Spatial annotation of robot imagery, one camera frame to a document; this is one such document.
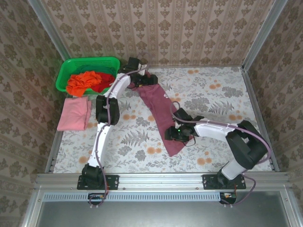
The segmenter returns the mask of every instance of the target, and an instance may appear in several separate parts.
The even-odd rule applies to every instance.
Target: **folded pink towel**
[[[89,123],[91,101],[88,97],[66,98],[57,127],[58,131],[83,131]]]

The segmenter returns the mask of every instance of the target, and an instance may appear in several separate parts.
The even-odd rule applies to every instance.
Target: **patterned wallpaper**
[[[44,172],[63,101],[60,59],[26,0],[0,1],[0,226],[18,226]]]
[[[303,208],[302,0],[288,1],[249,75],[280,168]]]
[[[273,0],[42,0],[71,57],[241,65]]]

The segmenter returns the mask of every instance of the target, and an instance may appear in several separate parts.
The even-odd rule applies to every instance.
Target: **pink towel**
[[[91,101],[88,97],[66,98],[57,127],[58,131],[83,131],[89,123]]]
[[[172,120],[172,116],[169,111],[171,100],[163,88],[159,84],[155,84],[133,88],[133,90],[139,92],[141,99],[150,109],[153,117],[155,118],[163,144],[169,156],[179,153],[184,148],[184,144],[182,142],[164,139],[165,130],[170,126],[175,126],[175,122]]]

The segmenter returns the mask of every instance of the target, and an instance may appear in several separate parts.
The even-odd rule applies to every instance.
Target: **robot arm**
[[[104,166],[104,149],[107,145],[109,134],[112,131],[114,125],[119,121],[120,113],[118,106],[118,99],[124,90],[133,83],[135,87],[152,85],[158,83],[158,78],[155,75],[150,75],[149,77],[145,75],[145,70],[139,71],[138,73],[130,74],[124,76],[126,73],[140,70],[145,68],[140,64],[139,59],[129,58],[128,64],[122,68],[117,74],[116,80],[112,84],[112,90],[108,90],[103,96],[97,96],[96,99],[96,119],[98,121],[97,128],[97,137],[95,139],[93,151],[98,151],[98,157],[102,166]],[[109,98],[109,110],[111,116],[111,123],[107,126],[108,123],[108,112],[107,112],[107,98]],[[98,161],[96,160],[95,152],[92,152],[88,160],[88,165],[92,167],[99,166]]]
[[[189,136],[192,135],[211,137],[229,144],[233,158],[222,167],[217,173],[217,176],[212,179],[212,189],[228,188],[229,186],[234,187],[234,180],[243,172],[252,169],[267,153],[267,148],[261,141],[232,127],[237,126],[261,137],[255,127],[248,121],[242,121],[239,124],[228,124],[228,126],[220,126],[211,123],[211,121],[202,116],[193,119],[183,108],[178,109],[174,115],[188,123],[178,121],[174,118],[176,126],[172,126],[166,130],[166,140],[187,142],[190,139]]]

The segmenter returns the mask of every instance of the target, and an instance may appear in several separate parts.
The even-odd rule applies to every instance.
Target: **floral tablecloth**
[[[239,123],[243,119],[257,127],[255,115],[239,67],[150,69],[171,100],[177,100],[192,117]],[[92,153],[97,121],[96,96],[85,131],[65,131],[54,173],[80,173]],[[169,157],[155,120],[137,92],[127,89],[119,99],[120,120],[110,135],[105,168],[108,173],[207,172],[218,171],[232,158],[225,142],[197,138]],[[254,168],[271,170],[269,162]]]

